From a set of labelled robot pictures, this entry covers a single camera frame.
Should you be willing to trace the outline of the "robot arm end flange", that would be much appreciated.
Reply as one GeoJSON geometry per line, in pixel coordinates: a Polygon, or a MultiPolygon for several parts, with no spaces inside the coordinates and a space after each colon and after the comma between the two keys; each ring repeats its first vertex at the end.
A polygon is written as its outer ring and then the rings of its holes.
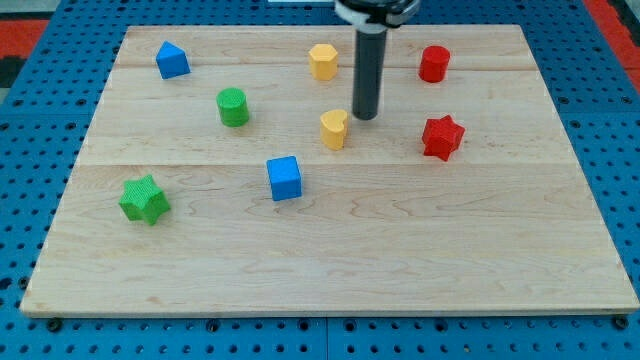
{"type": "Polygon", "coordinates": [[[357,31],[377,34],[407,23],[420,5],[420,0],[335,0],[334,10],[357,31]]]}

